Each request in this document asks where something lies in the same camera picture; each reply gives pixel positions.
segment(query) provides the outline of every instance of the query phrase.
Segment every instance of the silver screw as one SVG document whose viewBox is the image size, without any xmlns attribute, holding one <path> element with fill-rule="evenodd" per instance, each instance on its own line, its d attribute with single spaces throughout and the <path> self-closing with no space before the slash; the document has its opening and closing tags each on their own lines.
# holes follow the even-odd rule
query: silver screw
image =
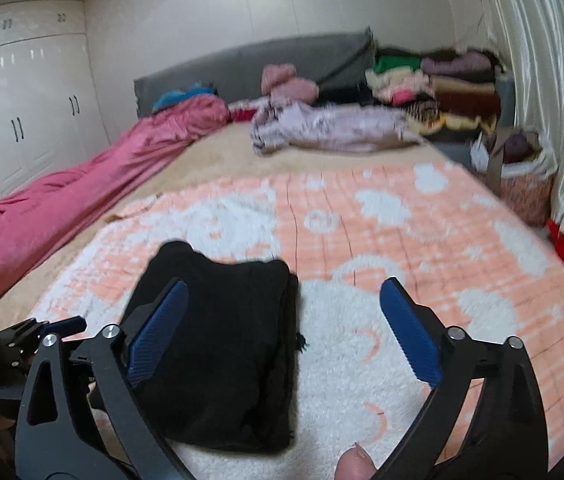
<svg viewBox="0 0 564 480">
<path fill-rule="evenodd" d="M 107 325 L 102 329 L 102 335 L 106 339 L 112 339 L 120 333 L 120 328 L 117 325 Z"/>
<path fill-rule="evenodd" d="M 520 350 L 524 348 L 524 343 L 522 342 L 522 340 L 514 335 L 508 338 L 508 345 L 511 348 L 515 348 L 516 350 Z"/>
<path fill-rule="evenodd" d="M 44 346 L 53 346 L 55 343 L 57 343 L 57 336 L 55 334 L 45 335 L 44 339 L 42 339 Z"/>
<path fill-rule="evenodd" d="M 466 332 L 458 326 L 452 326 L 448 329 L 448 336 L 455 341 L 461 341 L 466 337 Z"/>
</svg>

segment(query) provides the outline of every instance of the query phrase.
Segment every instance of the fingernail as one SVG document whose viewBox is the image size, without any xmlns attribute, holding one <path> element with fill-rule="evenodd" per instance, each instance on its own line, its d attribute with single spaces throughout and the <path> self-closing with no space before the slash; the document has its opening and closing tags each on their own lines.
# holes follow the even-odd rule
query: fingernail
<svg viewBox="0 0 564 480">
<path fill-rule="evenodd" d="M 373 464 L 373 459 L 371 458 L 369 453 L 367 453 L 366 450 L 357 442 L 355 443 L 355 450 L 357 451 L 357 454 L 360 456 L 360 458 L 364 459 L 364 461 L 368 462 L 369 464 Z"/>
</svg>

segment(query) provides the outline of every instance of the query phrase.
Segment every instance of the gray headboard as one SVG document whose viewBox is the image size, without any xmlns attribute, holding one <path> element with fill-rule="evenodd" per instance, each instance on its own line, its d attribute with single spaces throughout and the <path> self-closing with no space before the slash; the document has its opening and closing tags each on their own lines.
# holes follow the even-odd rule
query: gray headboard
<svg viewBox="0 0 564 480">
<path fill-rule="evenodd" d="M 255 43 L 210 54 L 135 80 L 137 115 L 146 117 L 153 103 L 169 90 L 193 83 L 212 83 L 227 103 L 261 97 L 262 68 L 293 63 L 300 77 L 322 89 L 353 86 L 373 66 L 373 32 L 299 36 Z"/>
</svg>

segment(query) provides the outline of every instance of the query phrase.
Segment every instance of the orange and white blanket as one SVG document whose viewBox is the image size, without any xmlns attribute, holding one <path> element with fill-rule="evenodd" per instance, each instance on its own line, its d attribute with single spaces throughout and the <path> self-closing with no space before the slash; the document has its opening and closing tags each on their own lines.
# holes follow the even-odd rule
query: orange and white blanket
<svg viewBox="0 0 564 480">
<path fill-rule="evenodd" d="M 224 179 L 150 196 L 117 211 L 31 315 L 81 314 L 93 335 L 118 320 L 148 260 L 173 238 L 224 262 L 285 260 L 302 283 L 299 329 L 309 344 L 299 355 L 295 445 L 276 457 L 176 445 L 199 478 L 260 480 L 286 471 L 323 480 L 354 442 L 376 463 L 385 459 L 427 395 L 380 311 L 378 291 L 389 276 L 447 326 L 481 340 L 524 340 L 551 464 L 564 454 L 564 265 L 462 168 Z M 459 448 L 470 415 L 460 416 L 445 456 Z"/>
</svg>

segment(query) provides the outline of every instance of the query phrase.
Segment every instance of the finger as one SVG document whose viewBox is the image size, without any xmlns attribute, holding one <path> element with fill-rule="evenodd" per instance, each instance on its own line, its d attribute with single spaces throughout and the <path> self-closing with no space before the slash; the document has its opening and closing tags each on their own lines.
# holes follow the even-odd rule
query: finger
<svg viewBox="0 0 564 480">
<path fill-rule="evenodd" d="M 360 444 L 344 452 L 335 468 L 335 480 L 369 480 L 377 471 L 373 460 Z"/>
</svg>

